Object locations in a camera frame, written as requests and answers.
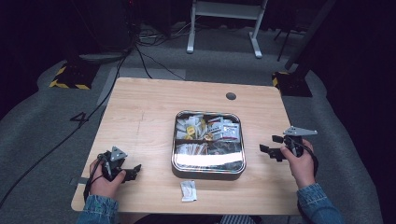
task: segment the black curtain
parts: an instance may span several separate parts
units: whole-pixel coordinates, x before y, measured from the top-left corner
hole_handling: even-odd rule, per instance
[[[384,223],[396,219],[395,13],[390,1],[339,0],[297,60],[326,86],[375,183]]]

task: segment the wooden table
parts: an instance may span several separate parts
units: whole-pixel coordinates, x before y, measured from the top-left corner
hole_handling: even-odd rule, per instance
[[[226,93],[233,92],[235,100]],[[235,181],[196,179],[198,200],[183,203],[172,173],[171,152],[176,114],[183,110],[235,114],[241,120],[247,168]],[[127,78],[117,80],[82,176],[99,153],[113,146],[129,154],[125,169],[142,164],[135,181],[121,185],[120,212],[164,214],[297,215],[294,178],[287,161],[260,152],[290,122],[274,87]],[[84,206],[78,185],[72,208]]]

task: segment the person's left hand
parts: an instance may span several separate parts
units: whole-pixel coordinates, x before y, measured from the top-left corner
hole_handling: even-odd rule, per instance
[[[95,164],[97,163],[97,161],[98,160],[96,159],[93,163],[91,163],[90,173],[92,173],[93,168],[95,167]],[[117,189],[119,188],[120,184],[122,183],[122,181],[126,175],[126,172],[124,170],[121,171],[116,176],[116,178],[114,178],[114,180],[110,182],[106,178],[103,177],[102,165],[103,165],[103,162],[101,161],[96,169],[95,174],[93,175],[93,178],[92,178],[93,183],[91,185],[90,194],[105,196],[107,198],[115,199]]]

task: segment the small packet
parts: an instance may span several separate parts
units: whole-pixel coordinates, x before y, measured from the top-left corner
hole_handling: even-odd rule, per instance
[[[190,203],[197,200],[197,190],[195,188],[195,181],[185,180],[180,182],[181,192],[183,193],[183,198],[181,201],[183,203]]]

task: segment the dark background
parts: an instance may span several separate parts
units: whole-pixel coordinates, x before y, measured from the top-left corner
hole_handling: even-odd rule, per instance
[[[280,28],[285,2],[268,2],[263,30]],[[293,2],[288,2],[287,6],[293,6]],[[2,1],[0,119],[37,91],[35,83],[43,71],[67,58],[65,46],[72,48],[69,53],[78,54],[107,52],[108,47],[113,50],[126,48],[128,32],[138,32],[138,29],[130,29],[132,24],[125,22],[128,20],[123,17],[124,10],[128,7],[123,3],[86,0],[48,5],[46,1]],[[130,22],[146,22],[166,35],[170,34],[170,26],[175,22],[190,21],[190,1],[128,3],[133,12]],[[318,1],[302,3],[318,6]],[[395,9],[390,1],[337,1],[297,60],[299,66],[314,71],[326,86],[334,112],[348,130],[375,182],[385,223],[395,219],[393,204],[396,199],[393,189],[396,153],[392,144],[396,134]],[[236,25],[246,21],[213,19],[211,22]],[[86,26],[94,31],[95,37]]]

